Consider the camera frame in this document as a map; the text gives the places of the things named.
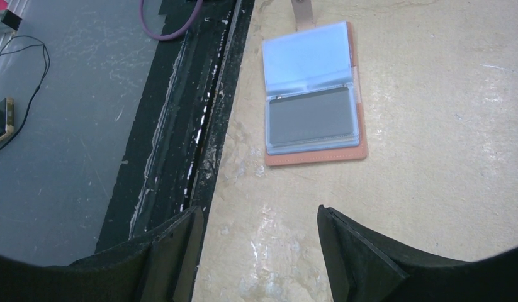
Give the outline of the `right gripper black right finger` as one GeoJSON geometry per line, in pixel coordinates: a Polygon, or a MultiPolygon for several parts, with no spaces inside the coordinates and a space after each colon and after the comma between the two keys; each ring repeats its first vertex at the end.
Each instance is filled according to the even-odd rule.
{"type": "Polygon", "coordinates": [[[319,206],[334,301],[518,301],[518,247],[476,262],[415,249],[319,206]]]}

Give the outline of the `pink card holder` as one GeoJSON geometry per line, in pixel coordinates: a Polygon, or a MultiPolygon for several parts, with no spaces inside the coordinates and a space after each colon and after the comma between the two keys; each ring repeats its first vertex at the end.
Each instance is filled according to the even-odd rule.
{"type": "Polygon", "coordinates": [[[363,160],[368,144],[352,25],[317,26],[310,1],[293,1],[296,31],[262,44],[265,163],[363,160]]]}

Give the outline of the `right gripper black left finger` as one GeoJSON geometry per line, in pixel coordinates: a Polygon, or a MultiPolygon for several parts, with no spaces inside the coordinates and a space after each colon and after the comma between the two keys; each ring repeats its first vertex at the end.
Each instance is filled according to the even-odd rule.
{"type": "Polygon", "coordinates": [[[193,206],[68,266],[0,255],[0,301],[191,301],[203,225],[203,210],[193,206]]]}

